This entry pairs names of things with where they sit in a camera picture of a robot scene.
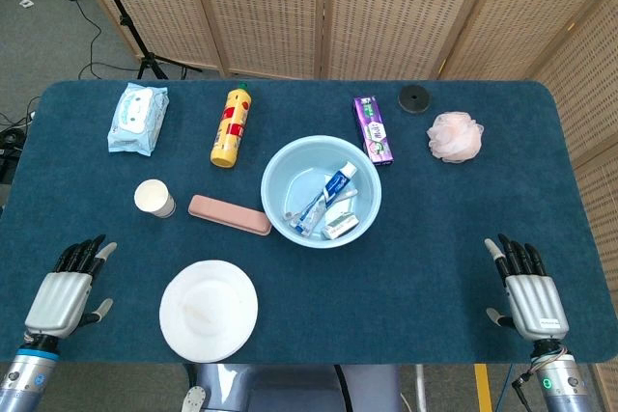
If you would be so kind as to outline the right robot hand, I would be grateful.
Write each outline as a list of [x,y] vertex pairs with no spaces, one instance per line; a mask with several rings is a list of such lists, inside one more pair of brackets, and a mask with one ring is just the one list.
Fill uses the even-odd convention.
[[497,241],[484,240],[496,266],[511,313],[487,308],[489,319],[500,327],[512,328],[530,342],[563,340],[569,323],[553,279],[548,276],[538,250],[520,244],[504,234]]

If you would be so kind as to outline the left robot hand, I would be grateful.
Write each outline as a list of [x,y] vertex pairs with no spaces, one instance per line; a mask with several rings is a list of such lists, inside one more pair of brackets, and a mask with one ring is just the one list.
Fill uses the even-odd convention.
[[104,299],[91,311],[85,310],[94,282],[117,244],[104,244],[98,235],[66,248],[42,280],[25,319],[24,341],[45,337],[65,339],[76,329],[101,322],[113,306]]

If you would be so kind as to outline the white paper cup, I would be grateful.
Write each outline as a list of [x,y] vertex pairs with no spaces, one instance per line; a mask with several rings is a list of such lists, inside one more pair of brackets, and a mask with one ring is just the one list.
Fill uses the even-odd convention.
[[134,191],[133,200],[138,209],[158,218],[168,218],[176,209],[174,198],[159,179],[142,181]]

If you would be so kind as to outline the green tissue pack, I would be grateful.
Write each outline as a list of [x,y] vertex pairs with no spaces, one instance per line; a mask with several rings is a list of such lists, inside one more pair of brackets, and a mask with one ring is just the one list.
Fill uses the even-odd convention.
[[359,224],[359,220],[352,212],[341,214],[337,219],[326,224],[322,230],[322,234],[326,239],[334,240]]

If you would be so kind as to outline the blue white toothpaste tube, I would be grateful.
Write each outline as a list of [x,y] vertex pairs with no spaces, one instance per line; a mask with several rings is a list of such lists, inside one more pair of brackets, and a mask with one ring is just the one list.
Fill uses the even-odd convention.
[[288,219],[288,224],[300,235],[309,236],[337,196],[348,185],[357,171],[355,165],[347,162],[324,185],[323,190],[299,213]]

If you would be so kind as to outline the light blue plastic basin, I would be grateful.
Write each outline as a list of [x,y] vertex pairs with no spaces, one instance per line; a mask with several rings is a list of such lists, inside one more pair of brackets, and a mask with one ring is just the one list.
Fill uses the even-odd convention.
[[[358,194],[330,206],[309,236],[300,235],[284,214],[302,211],[348,161],[357,171],[340,193],[357,189]],[[262,177],[261,198],[267,218],[278,232],[298,245],[328,249],[356,240],[373,225],[381,203],[381,183],[377,169],[359,148],[340,138],[314,135],[287,144],[271,158]],[[326,239],[324,226],[346,212],[352,212],[359,224],[334,240]]]

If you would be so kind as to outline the white paper plate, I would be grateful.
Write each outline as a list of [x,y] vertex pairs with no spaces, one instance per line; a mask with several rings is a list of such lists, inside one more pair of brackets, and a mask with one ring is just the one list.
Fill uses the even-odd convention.
[[197,261],[167,285],[159,306],[161,333],[193,363],[224,360],[250,338],[258,316],[257,292],[236,265]]

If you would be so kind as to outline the black floor device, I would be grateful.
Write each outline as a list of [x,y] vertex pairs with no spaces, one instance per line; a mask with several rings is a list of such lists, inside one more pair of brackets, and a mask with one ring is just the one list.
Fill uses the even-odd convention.
[[11,184],[26,141],[20,128],[0,132],[0,184]]

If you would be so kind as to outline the pink mesh bath pouf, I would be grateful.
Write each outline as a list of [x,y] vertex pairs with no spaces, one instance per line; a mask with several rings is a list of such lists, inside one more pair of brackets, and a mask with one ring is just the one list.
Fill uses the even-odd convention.
[[468,113],[446,112],[435,118],[426,133],[433,157],[445,163],[459,164],[479,153],[484,127]]

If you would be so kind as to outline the pink toothbrush case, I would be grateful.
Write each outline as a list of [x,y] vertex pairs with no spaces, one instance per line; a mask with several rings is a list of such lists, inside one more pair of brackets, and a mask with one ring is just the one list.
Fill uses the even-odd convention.
[[266,236],[271,231],[271,223],[262,211],[201,195],[192,197],[188,213],[204,220],[261,236]]

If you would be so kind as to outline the white toothbrush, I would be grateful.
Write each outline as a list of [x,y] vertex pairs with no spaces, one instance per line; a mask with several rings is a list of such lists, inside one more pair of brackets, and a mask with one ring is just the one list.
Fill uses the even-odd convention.
[[[346,191],[344,191],[343,193],[339,193],[334,200],[331,202],[331,205],[334,206],[337,203],[343,202],[347,199],[351,199],[353,197],[355,197],[358,194],[358,190],[357,189],[348,189]],[[284,219],[286,221],[290,221],[293,219],[298,219],[301,215],[301,211],[300,212],[296,212],[296,213],[291,213],[291,212],[286,212],[284,214]]]

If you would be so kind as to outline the dark blue table mat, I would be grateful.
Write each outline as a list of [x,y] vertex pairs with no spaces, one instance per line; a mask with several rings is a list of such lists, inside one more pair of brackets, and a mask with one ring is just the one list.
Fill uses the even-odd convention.
[[[570,324],[567,346],[583,363],[618,355],[618,318],[566,149],[556,104],[535,81],[433,81],[421,115],[398,103],[398,81],[262,81],[239,160],[209,160],[226,95],[222,80],[171,81],[151,156],[110,153],[107,133],[122,81],[79,80],[43,93],[0,215],[0,362],[14,357],[37,289],[73,243],[117,243],[89,300],[112,298],[100,323],[60,346],[66,361],[172,362],[159,328],[168,283],[186,266],[224,260],[252,280],[255,329],[239,363],[509,363],[531,345],[490,322],[508,303],[484,240],[503,233],[535,246]],[[263,171],[293,140],[327,134],[358,142],[351,104],[375,96],[394,151],[379,167],[382,200],[369,230],[329,250],[280,233],[259,236],[189,215],[201,194],[259,208]],[[484,127],[466,162],[432,156],[426,131],[446,112]],[[175,212],[137,208],[144,180],[159,179]]]

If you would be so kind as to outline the yellow bottle with red label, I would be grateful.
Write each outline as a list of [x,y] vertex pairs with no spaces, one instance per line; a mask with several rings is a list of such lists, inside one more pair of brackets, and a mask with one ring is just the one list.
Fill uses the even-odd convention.
[[245,82],[227,94],[211,150],[213,165],[232,168],[236,164],[251,103],[252,97]]

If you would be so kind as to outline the black round disc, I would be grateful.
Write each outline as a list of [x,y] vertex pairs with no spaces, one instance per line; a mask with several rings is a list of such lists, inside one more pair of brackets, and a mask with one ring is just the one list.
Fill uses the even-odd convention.
[[424,113],[431,104],[430,93],[420,85],[406,85],[399,92],[400,106],[411,114]]

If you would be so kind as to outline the black tripod stand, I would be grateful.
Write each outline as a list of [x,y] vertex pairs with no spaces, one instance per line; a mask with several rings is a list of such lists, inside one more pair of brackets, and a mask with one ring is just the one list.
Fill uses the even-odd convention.
[[128,29],[134,41],[136,42],[138,49],[140,50],[142,54],[142,57],[140,58],[140,68],[137,71],[137,76],[136,76],[138,80],[140,80],[143,77],[144,72],[147,69],[150,69],[152,71],[156,79],[168,80],[167,74],[160,67],[160,64],[159,64],[160,62],[179,67],[181,69],[181,80],[185,80],[186,74],[189,70],[196,71],[196,72],[202,72],[202,70],[199,68],[156,55],[155,53],[150,51],[147,45],[142,40],[139,32],[137,31],[131,16],[127,12],[124,4],[122,3],[122,0],[112,0],[112,1],[115,4],[119,12],[119,24]]

